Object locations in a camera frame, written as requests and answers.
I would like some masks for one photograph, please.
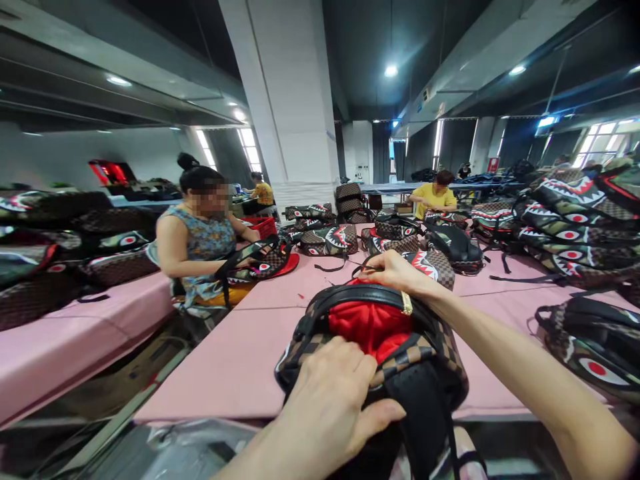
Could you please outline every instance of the hair bun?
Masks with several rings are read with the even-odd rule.
[[[198,162],[198,160],[196,160],[193,155],[190,155],[186,152],[181,152],[180,155],[178,155],[178,165],[180,165],[180,168],[182,168],[182,170],[189,171],[192,168],[199,167],[200,162]]]

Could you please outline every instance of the ceiling light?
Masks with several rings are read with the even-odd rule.
[[[516,75],[520,75],[522,72],[524,72],[524,70],[526,70],[526,68],[524,68],[522,65],[518,65],[517,67],[514,67],[509,74],[514,77]]]
[[[247,118],[245,113],[240,109],[234,109],[233,110],[233,116],[236,117],[240,121],[244,121]]]
[[[389,65],[385,69],[385,77],[395,77],[398,74],[398,67],[395,65]]]
[[[114,84],[114,85],[119,85],[120,87],[130,87],[131,86],[131,82],[128,80],[124,80],[120,77],[116,77],[115,75],[109,75],[107,76],[107,81]]]

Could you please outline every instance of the hand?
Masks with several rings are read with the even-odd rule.
[[[406,412],[392,399],[361,410],[376,367],[372,356],[342,337],[310,356],[282,413],[259,440],[266,450],[263,458],[275,462],[262,465],[267,473],[272,467],[281,479],[324,479],[356,456],[369,438],[404,418]]]
[[[436,300],[451,292],[435,280],[419,272],[395,250],[371,258],[367,265],[383,271],[364,269],[358,278],[362,281],[380,283],[386,287],[408,293],[412,297]]]

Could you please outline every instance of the white pillar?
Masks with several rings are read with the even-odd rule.
[[[487,171],[494,123],[494,117],[478,119],[475,127],[475,135],[473,136],[471,154],[469,156],[472,175],[478,175]]]
[[[280,209],[333,201],[338,156],[321,0],[219,0]]]

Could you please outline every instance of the dark hair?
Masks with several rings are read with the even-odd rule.
[[[186,194],[189,189],[196,193],[211,191],[216,185],[225,183],[225,178],[216,170],[200,165],[190,154],[182,152],[178,155],[178,165],[184,172],[180,175],[180,190]]]
[[[453,174],[449,170],[442,170],[435,176],[435,180],[438,185],[448,185],[453,182]]]

